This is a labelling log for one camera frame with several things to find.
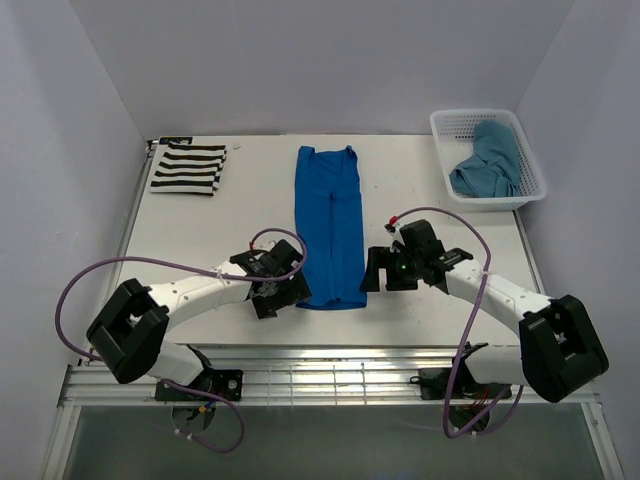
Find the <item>blue tank top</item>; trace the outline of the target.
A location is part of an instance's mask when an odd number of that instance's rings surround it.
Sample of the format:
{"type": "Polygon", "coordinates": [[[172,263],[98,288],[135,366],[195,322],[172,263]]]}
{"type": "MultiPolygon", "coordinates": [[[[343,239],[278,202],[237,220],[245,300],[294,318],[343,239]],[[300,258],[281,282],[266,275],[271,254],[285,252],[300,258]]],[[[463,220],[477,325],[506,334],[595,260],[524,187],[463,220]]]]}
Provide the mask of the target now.
{"type": "Polygon", "coordinates": [[[361,309],[365,274],[364,227],[358,157],[299,148],[294,181],[297,235],[307,247],[303,274],[311,298],[297,304],[317,311],[361,309]]]}

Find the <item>teal tank top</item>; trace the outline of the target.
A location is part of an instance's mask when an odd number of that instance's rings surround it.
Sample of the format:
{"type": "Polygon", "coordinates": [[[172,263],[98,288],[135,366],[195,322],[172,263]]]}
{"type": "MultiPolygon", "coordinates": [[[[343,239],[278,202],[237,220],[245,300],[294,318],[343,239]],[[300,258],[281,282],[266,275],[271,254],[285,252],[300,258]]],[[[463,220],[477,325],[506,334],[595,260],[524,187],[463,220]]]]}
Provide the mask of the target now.
{"type": "Polygon", "coordinates": [[[449,174],[453,190],[476,198],[520,195],[520,155],[516,138],[505,125],[483,120],[474,129],[473,154],[449,174]]]}

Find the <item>black white striped tank top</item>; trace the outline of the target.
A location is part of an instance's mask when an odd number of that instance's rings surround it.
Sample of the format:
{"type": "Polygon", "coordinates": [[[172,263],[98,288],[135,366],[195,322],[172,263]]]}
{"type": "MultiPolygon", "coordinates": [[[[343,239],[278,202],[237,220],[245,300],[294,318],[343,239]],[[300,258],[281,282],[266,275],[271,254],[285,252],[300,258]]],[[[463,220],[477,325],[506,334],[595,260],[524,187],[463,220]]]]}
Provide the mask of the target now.
{"type": "Polygon", "coordinates": [[[225,145],[169,142],[161,151],[149,190],[154,194],[213,197],[219,190],[227,160],[225,145]]]}

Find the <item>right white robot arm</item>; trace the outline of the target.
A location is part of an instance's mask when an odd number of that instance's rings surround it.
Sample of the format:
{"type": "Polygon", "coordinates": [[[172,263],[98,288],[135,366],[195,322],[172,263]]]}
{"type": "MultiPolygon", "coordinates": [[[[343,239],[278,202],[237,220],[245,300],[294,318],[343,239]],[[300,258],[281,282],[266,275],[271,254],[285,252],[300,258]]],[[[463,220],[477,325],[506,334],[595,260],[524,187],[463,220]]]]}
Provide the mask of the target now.
{"type": "Polygon", "coordinates": [[[362,291],[413,291],[424,283],[472,303],[519,339],[515,346],[465,343],[460,360],[428,380],[430,389],[449,379],[454,393],[474,397],[488,385],[518,385],[558,403],[608,370],[578,298],[548,297],[487,272],[470,253],[445,249],[426,220],[386,228],[393,241],[369,248],[362,291]]]}

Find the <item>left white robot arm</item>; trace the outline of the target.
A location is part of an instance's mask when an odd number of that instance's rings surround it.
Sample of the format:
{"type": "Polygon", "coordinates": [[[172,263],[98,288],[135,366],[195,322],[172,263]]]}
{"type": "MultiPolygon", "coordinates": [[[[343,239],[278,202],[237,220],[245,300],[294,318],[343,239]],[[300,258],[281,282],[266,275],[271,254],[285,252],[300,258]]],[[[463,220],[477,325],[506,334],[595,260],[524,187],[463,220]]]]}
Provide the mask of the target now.
{"type": "Polygon", "coordinates": [[[176,281],[121,283],[90,324],[86,337],[120,384],[144,375],[168,380],[190,399],[215,391],[215,373],[199,350],[166,339],[168,331],[225,305],[250,302],[259,319],[311,297],[301,271],[305,253],[286,240],[249,250],[176,281]]]}

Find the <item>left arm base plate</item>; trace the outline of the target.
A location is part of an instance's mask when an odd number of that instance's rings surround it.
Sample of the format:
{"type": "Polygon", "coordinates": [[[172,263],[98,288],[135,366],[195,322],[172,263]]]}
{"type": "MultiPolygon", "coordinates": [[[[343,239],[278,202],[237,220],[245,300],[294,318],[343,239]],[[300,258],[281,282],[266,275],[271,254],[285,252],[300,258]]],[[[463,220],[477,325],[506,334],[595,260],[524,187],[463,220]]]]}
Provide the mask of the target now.
{"type": "MultiPolygon", "coordinates": [[[[230,401],[239,401],[241,399],[244,379],[243,370],[214,370],[209,375],[209,378],[209,382],[201,383],[198,386],[191,386],[191,389],[212,393],[230,401]]],[[[161,381],[156,385],[154,399],[160,402],[209,401],[209,398],[202,394],[186,393],[167,386],[161,381]]]]}

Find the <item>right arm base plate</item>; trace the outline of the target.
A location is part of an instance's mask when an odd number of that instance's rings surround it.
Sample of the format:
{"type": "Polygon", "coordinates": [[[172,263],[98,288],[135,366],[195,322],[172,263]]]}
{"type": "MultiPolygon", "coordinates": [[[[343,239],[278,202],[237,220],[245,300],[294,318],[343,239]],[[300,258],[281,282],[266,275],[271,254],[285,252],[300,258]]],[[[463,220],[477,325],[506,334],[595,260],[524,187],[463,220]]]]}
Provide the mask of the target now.
{"type": "MultiPolygon", "coordinates": [[[[409,379],[419,387],[422,400],[443,400],[446,394],[451,368],[421,368],[409,379]]],[[[512,397],[510,387],[499,383],[478,383],[465,367],[460,367],[454,380],[451,397],[479,403],[496,398],[506,388],[505,399],[512,397]]]]}

